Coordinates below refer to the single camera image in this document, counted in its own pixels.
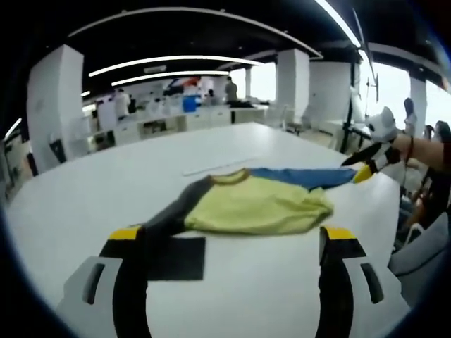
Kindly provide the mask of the person's right hand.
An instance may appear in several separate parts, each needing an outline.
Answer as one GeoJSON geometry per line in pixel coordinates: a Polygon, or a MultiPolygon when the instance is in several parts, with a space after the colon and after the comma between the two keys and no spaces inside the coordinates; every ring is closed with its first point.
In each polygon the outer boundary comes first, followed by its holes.
{"type": "Polygon", "coordinates": [[[390,162],[397,163],[404,161],[405,163],[411,157],[411,149],[413,144],[413,137],[405,134],[399,134],[391,141],[392,154],[390,155],[390,162]]]}

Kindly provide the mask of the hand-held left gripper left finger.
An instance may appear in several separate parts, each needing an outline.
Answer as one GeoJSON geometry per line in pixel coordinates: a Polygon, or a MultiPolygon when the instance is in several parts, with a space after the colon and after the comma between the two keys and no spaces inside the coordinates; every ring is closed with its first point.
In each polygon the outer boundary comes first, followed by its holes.
{"type": "Polygon", "coordinates": [[[67,279],[56,313],[77,337],[150,337],[144,230],[116,230],[67,279]]]}

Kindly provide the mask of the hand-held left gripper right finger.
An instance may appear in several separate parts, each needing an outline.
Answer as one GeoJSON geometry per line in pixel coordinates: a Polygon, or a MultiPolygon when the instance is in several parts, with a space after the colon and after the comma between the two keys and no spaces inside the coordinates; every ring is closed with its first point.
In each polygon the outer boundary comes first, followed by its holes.
{"type": "Polygon", "coordinates": [[[410,311],[400,281],[347,229],[320,228],[317,337],[386,337],[410,311]]]}

